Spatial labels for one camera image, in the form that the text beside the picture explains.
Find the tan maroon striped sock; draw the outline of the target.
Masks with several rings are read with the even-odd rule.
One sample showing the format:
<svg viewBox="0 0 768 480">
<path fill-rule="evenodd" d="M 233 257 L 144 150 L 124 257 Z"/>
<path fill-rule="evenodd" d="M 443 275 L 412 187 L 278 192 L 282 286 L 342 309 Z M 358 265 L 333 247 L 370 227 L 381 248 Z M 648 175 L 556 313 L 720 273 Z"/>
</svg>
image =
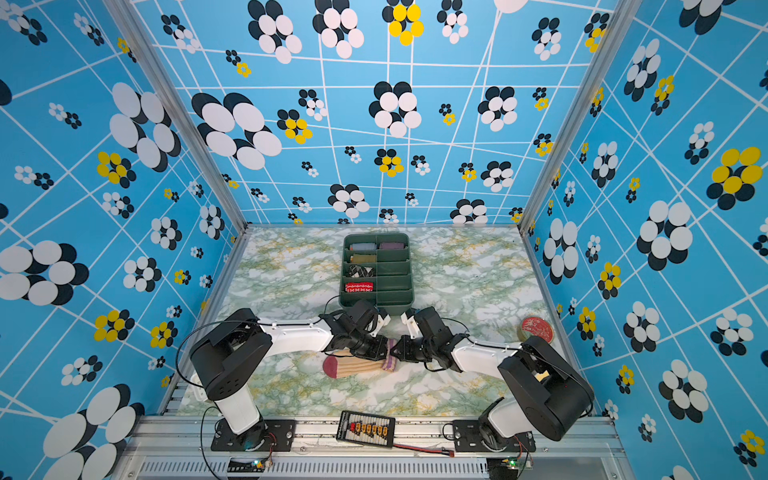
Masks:
<svg viewBox="0 0 768 480">
<path fill-rule="evenodd" d="M 387 355 L 384 360 L 367 360 L 352 356 L 347 350 L 341 353 L 328 355 L 323 364 L 323 372 L 332 379 L 341 379 L 362 374 L 380 372 L 394 372 L 398 366 L 398 360 Z"/>
</svg>

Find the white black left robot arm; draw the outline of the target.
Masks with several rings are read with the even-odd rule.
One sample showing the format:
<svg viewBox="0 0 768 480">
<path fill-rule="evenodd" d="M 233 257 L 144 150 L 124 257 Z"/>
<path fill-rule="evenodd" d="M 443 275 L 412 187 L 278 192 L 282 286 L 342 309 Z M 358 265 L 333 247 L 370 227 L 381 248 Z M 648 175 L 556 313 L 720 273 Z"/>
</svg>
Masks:
<svg viewBox="0 0 768 480">
<path fill-rule="evenodd" d="M 241 308 L 191 347 L 196 385 L 218 408 L 232 434 L 251 434 L 262 422 L 262 415 L 248 382 L 264 359 L 296 352 L 346 350 L 356 358 L 383 360 L 388 339 L 380 330 L 389 321 L 387 312 L 364 300 L 313 320 L 267 321 L 251 309 Z"/>
</svg>

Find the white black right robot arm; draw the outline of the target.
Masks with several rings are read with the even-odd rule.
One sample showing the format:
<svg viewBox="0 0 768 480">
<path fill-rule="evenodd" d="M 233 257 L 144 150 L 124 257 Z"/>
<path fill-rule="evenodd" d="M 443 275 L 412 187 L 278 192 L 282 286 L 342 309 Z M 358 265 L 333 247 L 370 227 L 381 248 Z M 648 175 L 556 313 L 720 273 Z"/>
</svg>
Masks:
<svg viewBox="0 0 768 480">
<path fill-rule="evenodd" d="M 409 363 L 437 363 L 443 370 L 501 379 L 502 397 L 480 415 L 479 434 L 486 448 L 499 451 L 519 434 L 533 432 L 560 441 L 594 407 L 588 382 L 544 339 L 531 336 L 509 345 L 482 343 L 455 333 L 437 311 L 425 308 L 401 315 L 408 333 L 392 355 Z"/>
</svg>

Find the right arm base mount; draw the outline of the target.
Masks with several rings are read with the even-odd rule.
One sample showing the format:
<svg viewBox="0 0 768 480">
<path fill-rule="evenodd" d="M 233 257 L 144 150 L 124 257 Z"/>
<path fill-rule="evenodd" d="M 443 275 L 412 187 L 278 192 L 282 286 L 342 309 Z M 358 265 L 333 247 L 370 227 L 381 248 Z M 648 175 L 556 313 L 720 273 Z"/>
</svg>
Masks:
<svg viewBox="0 0 768 480">
<path fill-rule="evenodd" d="M 533 434 L 523 432 L 509 439 L 502 439 L 492 445 L 483 436 L 478 420 L 454 420 L 450 423 L 449 439 L 460 453 L 534 453 L 537 450 Z"/>
</svg>

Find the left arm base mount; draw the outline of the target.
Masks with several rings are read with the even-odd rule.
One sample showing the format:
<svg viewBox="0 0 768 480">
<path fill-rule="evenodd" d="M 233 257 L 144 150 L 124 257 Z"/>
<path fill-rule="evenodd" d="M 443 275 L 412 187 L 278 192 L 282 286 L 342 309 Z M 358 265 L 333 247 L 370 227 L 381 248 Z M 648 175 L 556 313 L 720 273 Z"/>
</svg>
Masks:
<svg viewBox="0 0 768 480">
<path fill-rule="evenodd" d="M 221 419 L 215 424 L 210 448 L 221 452 L 289 452 L 296 426 L 293 419 L 262 419 L 244 433 L 235 434 Z"/>
</svg>

